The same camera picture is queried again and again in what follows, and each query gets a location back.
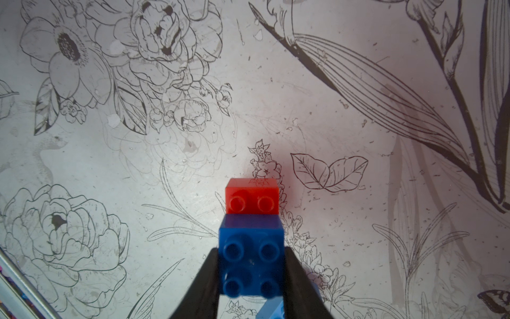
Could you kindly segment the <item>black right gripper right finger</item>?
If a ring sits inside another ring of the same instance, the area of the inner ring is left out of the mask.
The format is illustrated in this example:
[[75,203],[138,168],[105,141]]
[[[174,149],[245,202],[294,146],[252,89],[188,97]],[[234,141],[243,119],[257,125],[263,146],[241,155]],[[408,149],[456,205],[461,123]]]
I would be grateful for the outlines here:
[[289,319],[333,319],[290,247],[284,247],[284,313]]

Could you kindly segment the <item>long red lego brick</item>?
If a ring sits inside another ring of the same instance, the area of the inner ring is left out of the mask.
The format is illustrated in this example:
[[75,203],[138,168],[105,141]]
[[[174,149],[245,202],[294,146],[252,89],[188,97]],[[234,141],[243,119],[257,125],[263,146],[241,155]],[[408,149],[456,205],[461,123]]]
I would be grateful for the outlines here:
[[276,179],[232,178],[225,187],[227,214],[278,215]]

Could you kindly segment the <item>small blue lego brick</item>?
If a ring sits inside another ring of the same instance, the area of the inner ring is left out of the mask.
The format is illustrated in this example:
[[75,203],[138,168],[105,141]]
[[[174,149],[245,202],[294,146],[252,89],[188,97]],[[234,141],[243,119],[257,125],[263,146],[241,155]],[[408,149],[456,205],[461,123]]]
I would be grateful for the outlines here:
[[226,214],[219,228],[219,290],[239,296],[281,296],[284,228],[279,215]]

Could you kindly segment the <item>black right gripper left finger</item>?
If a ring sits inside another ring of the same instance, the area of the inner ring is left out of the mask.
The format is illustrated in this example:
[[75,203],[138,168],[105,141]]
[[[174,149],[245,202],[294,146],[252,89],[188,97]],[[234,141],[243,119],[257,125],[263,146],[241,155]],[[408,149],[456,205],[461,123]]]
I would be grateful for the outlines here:
[[219,283],[219,250],[213,248],[170,319],[216,319]]

